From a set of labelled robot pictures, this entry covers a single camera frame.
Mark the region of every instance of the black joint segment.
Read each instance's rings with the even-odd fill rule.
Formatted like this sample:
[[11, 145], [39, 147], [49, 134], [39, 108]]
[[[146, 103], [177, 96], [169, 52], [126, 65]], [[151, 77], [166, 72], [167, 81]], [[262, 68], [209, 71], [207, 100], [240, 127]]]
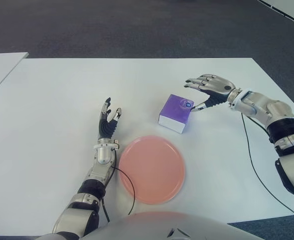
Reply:
[[283, 118], [274, 121], [267, 127], [269, 137], [274, 144], [281, 138], [294, 134], [294, 118]]
[[294, 146], [288, 147], [286, 149], [281, 149], [279, 146], [276, 146], [275, 150], [278, 153], [279, 157], [294, 154]]
[[98, 226], [99, 226], [98, 212], [92, 212], [89, 217], [84, 236], [93, 232], [94, 230], [96, 230], [98, 228]]
[[294, 194], [294, 187], [291, 184], [289, 178], [287, 177], [285, 171], [283, 170], [279, 159], [275, 162], [275, 166], [276, 166], [277, 172], [280, 176], [280, 179], [282, 181], [283, 186], [288, 190], [288, 192], [290, 192], [291, 194]]
[[79, 239], [79, 236], [73, 232], [60, 231], [57, 234], [63, 236], [66, 240], [78, 240]]
[[116, 130], [118, 122], [112, 119], [108, 122], [106, 119], [101, 119], [99, 122], [99, 134], [102, 138], [110, 139]]
[[206, 104], [206, 107], [209, 108], [209, 107], [215, 106], [217, 104], [224, 103], [225, 101], [226, 101], [225, 99], [222, 99], [220, 97], [216, 98], [216, 97], [210, 96], [210, 98], [208, 98], [205, 101], [205, 104]]
[[78, 193], [86, 193], [95, 196], [99, 201], [105, 196], [106, 190], [102, 182], [95, 179], [85, 180], [78, 190]]
[[99, 209], [100, 209], [98, 202], [93, 203], [93, 204], [89, 204], [89, 203], [85, 203], [85, 202], [75, 202], [69, 208], [91, 210], [91, 211], [95, 211], [95, 212], [99, 212]]

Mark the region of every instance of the robot forearm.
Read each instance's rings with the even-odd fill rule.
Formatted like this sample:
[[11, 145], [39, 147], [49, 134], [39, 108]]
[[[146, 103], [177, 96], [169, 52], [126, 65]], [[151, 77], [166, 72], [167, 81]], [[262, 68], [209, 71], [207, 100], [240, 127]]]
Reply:
[[101, 110], [98, 144], [94, 146], [94, 164], [53, 229], [54, 234], [59, 234], [67, 240], [77, 240], [97, 229], [99, 225], [100, 201], [106, 193], [105, 187], [110, 179], [111, 167], [115, 164], [114, 151], [119, 148], [118, 142], [112, 141], [111, 137], [121, 116], [121, 109], [118, 108], [112, 120], [108, 122], [109, 105], [110, 99], [107, 99]]
[[290, 106], [260, 93], [240, 89], [234, 89], [228, 101], [232, 109], [264, 124], [279, 155], [275, 166], [280, 179], [284, 187], [294, 194], [294, 115]]

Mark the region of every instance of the white box face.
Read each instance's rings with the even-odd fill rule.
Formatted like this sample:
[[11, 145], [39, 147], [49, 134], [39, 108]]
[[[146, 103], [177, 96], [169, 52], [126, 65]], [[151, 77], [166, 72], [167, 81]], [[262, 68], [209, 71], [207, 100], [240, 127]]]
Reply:
[[166, 116], [159, 116], [159, 125], [162, 125], [166, 128], [169, 128], [171, 130], [176, 131], [177, 133], [182, 133], [183, 129], [185, 128], [185, 124], [176, 120], [173, 120], [171, 118], [168, 118]]

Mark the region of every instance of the pink plate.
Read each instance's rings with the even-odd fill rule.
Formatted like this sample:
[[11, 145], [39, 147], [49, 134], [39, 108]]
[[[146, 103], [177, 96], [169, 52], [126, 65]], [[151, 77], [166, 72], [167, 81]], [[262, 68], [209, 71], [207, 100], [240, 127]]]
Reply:
[[[135, 139], [122, 153], [119, 168], [130, 177], [136, 199], [145, 204], [171, 200], [181, 189], [185, 178], [180, 152], [159, 136]], [[133, 195], [128, 179], [122, 173], [120, 178], [126, 190]]]

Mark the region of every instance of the robot finger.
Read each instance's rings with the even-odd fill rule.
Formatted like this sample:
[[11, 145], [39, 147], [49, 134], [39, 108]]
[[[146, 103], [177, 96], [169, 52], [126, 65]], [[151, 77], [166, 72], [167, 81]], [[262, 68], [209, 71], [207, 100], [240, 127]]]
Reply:
[[186, 80], [186, 83], [193, 83], [193, 84], [199, 84], [199, 85], [205, 85], [208, 81], [205, 79], [199, 79], [199, 78], [190, 78]]
[[185, 88], [191, 88], [191, 89], [196, 89], [196, 90], [201, 90], [200, 85], [196, 83], [187, 83], [184, 85]]
[[118, 108], [112, 119], [115, 121], [118, 121], [119, 118], [121, 117], [121, 114], [122, 114], [121, 108]]
[[111, 101], [111, 98], [109, 97], [102, 105], [102, 108], [101, 108], [101, 113], [100, 113], [100, 119], [104, 119], [106, 120], [109, 113], [111, 112], [111, 110], [108, 110], [108, 107], [110, 106], [110, 101]]
[[200, 104], [198, 104], [196, 106], [193, 106], [191, 108], [191, 112], [197, 112], [197, 111], [200, 111], [200, 110], [203, 110], [203, 109], [206, 109], [206, 108], [207, 108], [207, 106], [206, 106], [205, 102], [202, 102], [202, 103], [200, 103]]
[[203, 75], [201, 75], [200, 77], [215, 79], [215, 78], [217, 78], [218, 76], [216, 76], [216, 75], [212, 75], [212, 74], [203, 74]]

